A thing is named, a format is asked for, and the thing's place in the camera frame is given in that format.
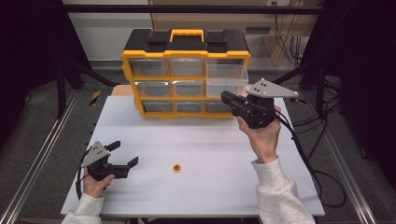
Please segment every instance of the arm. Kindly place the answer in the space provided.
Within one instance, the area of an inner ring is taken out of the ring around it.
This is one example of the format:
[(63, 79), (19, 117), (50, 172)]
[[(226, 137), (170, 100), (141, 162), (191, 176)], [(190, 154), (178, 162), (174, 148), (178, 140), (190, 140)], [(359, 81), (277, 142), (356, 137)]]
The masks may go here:
[(87, 175), (87, 168), (85, 168), (83, 180), (84, 192), (78, 202), (76, 211), (70, 211), (62, 223), (101, 223), (102, 220), (99, 214), (102, 210), (104, 198), (102, 197), (103, 189), (107, 188), (114, 175), (108, 175), (101, 181), (94, 180), (90, 175)]
[(274, 120), (265, 128), (250, 129), (242, 118), (237, 118), (237, 121), (257, 155), (252, 165), (259, 177), (256, 191), (262, 222), (315, 223), (298, 198), (294, 180), (283, 173), (276, 155), (280, 122)]

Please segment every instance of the hand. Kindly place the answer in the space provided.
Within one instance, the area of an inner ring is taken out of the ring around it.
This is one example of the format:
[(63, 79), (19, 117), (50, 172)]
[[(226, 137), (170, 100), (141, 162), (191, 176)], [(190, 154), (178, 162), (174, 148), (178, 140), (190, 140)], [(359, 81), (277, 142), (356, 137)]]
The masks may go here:
[[(275, 106), (275, 109), (280, 112), (279, 106)], [(236, 120), (239, 123), (239, 130), (247, 135), (259, 163), (268, 163), (277, 159), (276, 147), (280, 133), (279, 120), (275, 119), (267, 127), (260, 129), (250, 129), (248, 124), (240, 117), (237, 117)]]
[(108, 186), (110, 186), (111, 181), (114, 179), (114, 175), (108, 175), (105, 179), (101, 181), (96, 181), (92, 176), (88, 175), (88, 169), (84, 169), (84, 193), (90, 195), (93, 198), (102, 197), (102, 192)]

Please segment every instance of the small round object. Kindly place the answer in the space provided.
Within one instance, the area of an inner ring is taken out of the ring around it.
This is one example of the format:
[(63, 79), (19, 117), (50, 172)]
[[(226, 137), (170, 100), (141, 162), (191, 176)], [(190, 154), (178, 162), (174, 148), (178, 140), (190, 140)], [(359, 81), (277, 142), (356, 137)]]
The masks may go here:
[(175, 164), (173, 166), (173, 172), (174, 173), (180, 173), (181, 172), (181, 165), (180, 164)]

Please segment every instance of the white table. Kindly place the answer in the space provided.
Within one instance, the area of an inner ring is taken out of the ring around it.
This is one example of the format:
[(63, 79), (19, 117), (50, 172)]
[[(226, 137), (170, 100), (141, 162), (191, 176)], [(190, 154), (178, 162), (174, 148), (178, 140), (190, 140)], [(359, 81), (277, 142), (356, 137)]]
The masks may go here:
[[(282, 99), (282, 113), (289, 114)], [(285, 173), (297, 182), (303, 204), (314, 216), (324, 210), (291, 134), (282, 128), (278, 155)], [(109, 162), (139, 163), (128, 178), (116, 179), (104, 192), (102, 215), (112, 217), (256, 217), (258, 177), (248, 138), (235, 119), (144, 119), (131, 96), (109, 96), (98, 120), (95, 141), (120, 140)], [(181, 172), (173, 166), (180, 164)], [(75, 210), (74, 183), (62, 214)]]

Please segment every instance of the white sleeve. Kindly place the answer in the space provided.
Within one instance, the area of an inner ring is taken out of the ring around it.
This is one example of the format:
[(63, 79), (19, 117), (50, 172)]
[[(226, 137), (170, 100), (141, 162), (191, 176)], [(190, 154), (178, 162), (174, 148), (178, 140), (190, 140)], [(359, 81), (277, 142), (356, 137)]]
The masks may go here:
[(103, 197), (93, 198), (88, 194), (83, 193), (81, 199), (78, 202), (78, 208), (76, 209), (76, 211), (68, 212), (62, 223), (102, 223), (99, 214), (102, 211), (103, 201)]
[(298, 197), (295, 181), (283, 173), (279, 159), (252, 165), (259, 177), (257, 197), (264, 224), (315, 223)]

